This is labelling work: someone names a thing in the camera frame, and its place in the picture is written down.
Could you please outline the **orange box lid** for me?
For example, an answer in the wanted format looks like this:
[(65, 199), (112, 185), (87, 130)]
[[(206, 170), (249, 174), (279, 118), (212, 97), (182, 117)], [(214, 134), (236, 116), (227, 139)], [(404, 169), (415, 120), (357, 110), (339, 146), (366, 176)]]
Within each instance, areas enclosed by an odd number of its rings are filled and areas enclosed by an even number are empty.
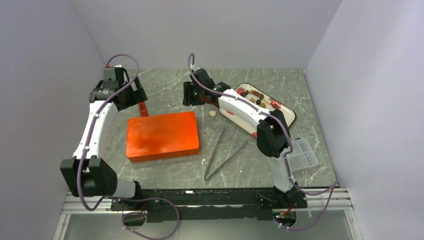
[(132, 163), (199, 153), (194, 111), (135, 117), (127, 122), (126, 157)]

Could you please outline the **white strawberry tray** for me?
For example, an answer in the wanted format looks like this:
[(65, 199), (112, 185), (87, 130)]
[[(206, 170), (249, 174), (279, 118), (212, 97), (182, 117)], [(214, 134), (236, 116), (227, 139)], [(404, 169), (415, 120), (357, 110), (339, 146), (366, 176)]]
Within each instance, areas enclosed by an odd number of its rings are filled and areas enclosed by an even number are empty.
[(259, 120), (267, 117), (260, 112), (281, 111), (288, 127), (296, 120), (297, 116), (292, 109), (250, 83), (241, 83), (235, 89), (227, 90), (226, 93), (237, 98), (220, 96), (218, 98), (219, 112), (254, 138), (257, 137)]

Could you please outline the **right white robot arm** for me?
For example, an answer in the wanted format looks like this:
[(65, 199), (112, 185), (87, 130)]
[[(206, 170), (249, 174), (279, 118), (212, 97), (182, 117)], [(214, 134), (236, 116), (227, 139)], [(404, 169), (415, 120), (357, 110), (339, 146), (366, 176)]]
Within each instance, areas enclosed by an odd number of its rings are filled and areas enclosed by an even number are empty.
[(287, 208), (303, 200), (305, 194), (300, 191), (283, 154), (292, 145), (284, 114), (279, 109), (269, 110), (250, 102), (223, 82), (215, 83), (203, 68), (190, 65), (188, 73), (191, 80), (183, 84), (183, 105), (214, 105), (252, 127), (256, 146), (267, 157), (272, 171), (276, 203)]

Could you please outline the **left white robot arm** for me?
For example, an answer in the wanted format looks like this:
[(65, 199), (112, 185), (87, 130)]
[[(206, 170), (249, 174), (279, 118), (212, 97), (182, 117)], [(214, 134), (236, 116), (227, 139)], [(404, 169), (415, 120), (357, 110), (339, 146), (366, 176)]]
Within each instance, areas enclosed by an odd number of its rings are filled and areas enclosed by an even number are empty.
[(72, 157), (61, 161), (60, 171), (74, 197), (81, 190), (84, 197), (124, 198), (129, 209), (137, 210), (144, 203), (139, 183), (119, 178), (105, 161), (117, 113), (147, 100), (140, 80), (136, 78), (125, 88), (129, 81), (128, 71), (121, 65), (104, 68), (103, 79), (88, 97), (88, 120), (82, 138)]

